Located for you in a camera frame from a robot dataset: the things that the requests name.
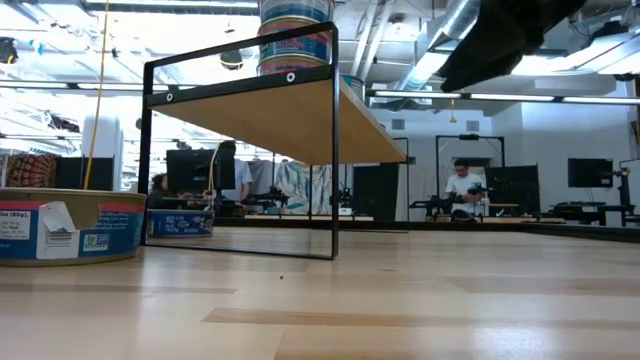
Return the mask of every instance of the wooden floor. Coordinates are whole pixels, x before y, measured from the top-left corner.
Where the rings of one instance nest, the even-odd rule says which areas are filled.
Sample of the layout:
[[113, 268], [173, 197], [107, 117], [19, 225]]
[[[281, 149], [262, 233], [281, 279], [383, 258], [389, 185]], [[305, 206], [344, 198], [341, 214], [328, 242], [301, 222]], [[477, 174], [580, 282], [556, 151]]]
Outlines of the wooden floor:
[[[228, 231], [249, 246], [262, 230]], [[286, 232], [256, 236], [284, 247]], [[450, 232], [342, 243], [334, 262], [147, 247], [0, 268], [0, 359], [640, 359], [640, 246]]]

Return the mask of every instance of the white wall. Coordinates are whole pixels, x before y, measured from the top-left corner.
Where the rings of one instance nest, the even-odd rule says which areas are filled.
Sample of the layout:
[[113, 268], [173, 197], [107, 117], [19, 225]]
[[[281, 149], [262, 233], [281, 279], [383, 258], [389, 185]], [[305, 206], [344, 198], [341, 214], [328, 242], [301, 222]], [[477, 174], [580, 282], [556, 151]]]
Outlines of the white wall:
[[[403, 110], [392, 113], [388, 110], [373, 110], [377, 120], [384, 124], [392, 137], [409, 138], [409, 155], [416, 158], [416, 165], [410, 166], [409, 203], [416, 200], [428, 200], [430, 195], [436, 194], [436, 135], [468, 134], [466, 121], [480, 122], [480, 135], [491, 135], [491, 118], [485, 117], [481, 111], [460, 110], [455, 112], [457, 122], [450, 122], [451, 111], [433, 114], [431, 111]], [[392, 119], [404, 119], [405, 130], [391, 130]], [[440, 147], [447, 141], [440, 140]], [[406, 143], [398, 141], [398, 145], [405, 149]], [[500, 154], [485, 141], [451, 141], [440, 154], [441, 189], [444, 190], [443, 178], [449, 176], [453, 168], [453, 160], [458, 157], [484, 157], [500, 161]], [[398, 205], [396, 220], [406, 221], [406, 167], [400, 166], [398, 181]], [[412, 210], [411, 221], [424, 220], [424, 211]]]
[[[609, 96], [627, 96], [624, 83]], [[568, 158], [632, 157], [627, 106], [523, 103], [494, 116], [494, 135], [505, 136], [508, 165], [538, 164], [541, 209], [562, 201], [590, 201], [568, 187]], [[618, 204], [618, 191], [593, 189], [595, 201]]]

